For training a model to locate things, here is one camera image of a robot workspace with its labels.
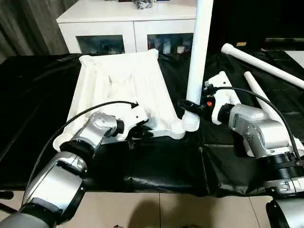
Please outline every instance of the white plastic tray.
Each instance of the white plastic tray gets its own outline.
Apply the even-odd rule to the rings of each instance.
[[[67,119],[104,102],[137,102],[147,112],[149,121],[145,125],[153,129],[154,137],[181,139],[185,130],[176,116],[157,58],[158,51],[155,49],[141,53],[80,57],[82,66]],[[60,145],[72,138],[91,113],[101,111],[120,118],[124,110],[130,108],[128,104],[111,104],[88,112],[64,129],[54,140],[54,148],[59,151]],[[103,141],[113,142],[117,139]]]

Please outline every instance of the black cloth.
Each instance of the black cloth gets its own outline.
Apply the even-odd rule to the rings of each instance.
[[[304,69],[284,52],[251,53],[304,80]],[[80,70],[80,55],[11,57],[0,65],[0,189],[24,190],[48,137],[65,121]],[[190,56],[159,56],[159,64],[179,118],[177,101],[186,97]],[[251,71],[266,95],[283,112],[294,135],[304,141],[303,90],[224,54],[207,56],[204,80],[225,71],[234,87],[250,89]],[[255,98],[237,92],[245,105]],[[40,169],[55,154],[52,145]],[[196,196],[263,195],[263,171],[244,153],[242,138],[225,125],[200,122],[181,140],[159,137],[100,148],[88,178],[91,191],[180,192]]]

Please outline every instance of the tiled floor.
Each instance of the tiled floor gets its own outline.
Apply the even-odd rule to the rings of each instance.
[[[2,200],[18,209],[22,192]],[[270,228],[270,197],[224,197],[158,193],[87,193],[74,218],[61,228]],[[0,212],[0,220],[6,214]]]

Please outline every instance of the white pvc pipe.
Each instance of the white pvc pipe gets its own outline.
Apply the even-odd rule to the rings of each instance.
[[[266,94],[264,93],[264,91],[262,90],[262,88],[260,87],[260,85],[257,83],[255,78],[252,76],[252,74],[249,71],[245,72],[244,76],[245,76],[245,79],[247,80],[252,92],[264,97],[267,100],[269,100],[268,97],[266,96]],[[257,101],[260,104],[261,108],[266,113],[268,113],[270,119],[279,121],[281,124],[283,124],[282,119],[280,118],[278,113],[276,113],[276,111],[272,107],[270,107],[268,104],[266,104],[264,101],[262,101],[258,98],[257,98]]]
[[[212,7],[213,0],[198,0],[187,88],[187,100],[198,105],[203,85]],[[186,131],[198,130],[199,124],[200,118],[196,114],[185,111],[182,125]]]
[[[240,51],[233,47],[231,44],[224,44],[222,47],[222,52],[228,55],[231,55],[235,58],[238,58],[246,63],[249,63],[257,68],[260,68],[272,75],[275,75],[291,84],[294,84],[302,89],[304,89],[304,81],[283,71],[279,68],[276,68],[275,66],[272,66],[258,58],[255,58],[243,51]]]
[[[257,83],[257,81],[255,80],[255,78],[253,77],[253,75],[247,71],[244,73],[245,79],[247,80],[252,92],[264,97],[265,99],[268,99],[268,97],[266,96],[266,94],[264,93],[264,91],[262,90],[262,88],[260,87],[260,85]],[[270,107],[268,104],[266,104],[264,101],[260,100],[257,98],[258,103],[260,104],[261,108],[264,110],[264,112],[268,113],[270,119],[275,120],[280,122],[283,126],[285,126],[285,124],[283,123],[281,117],[278,115],[278,113],[272,108]],[[298,138],[295,138],[295,144],[299,150],[300,156],[303,156],[303,151],[304,151],[304,146],[301,143],[301,141]]]

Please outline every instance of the cabinet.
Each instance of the cabinet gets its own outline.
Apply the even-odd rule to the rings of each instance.
[[[190,51],[193,41],[195,20],[135,21],[135,42],[138,52],[156,48],[166,52],[164,45],[170,45],[170,53],[183,46],[183,52]]]
[[[136,52],[132,22],[62,23],[59,27],[70,53]]]
[[[191,50],[196,0],[170,0],[138,10],[131,2],[80,0],[57,23],[70,53],[119,54],[157,48]]]

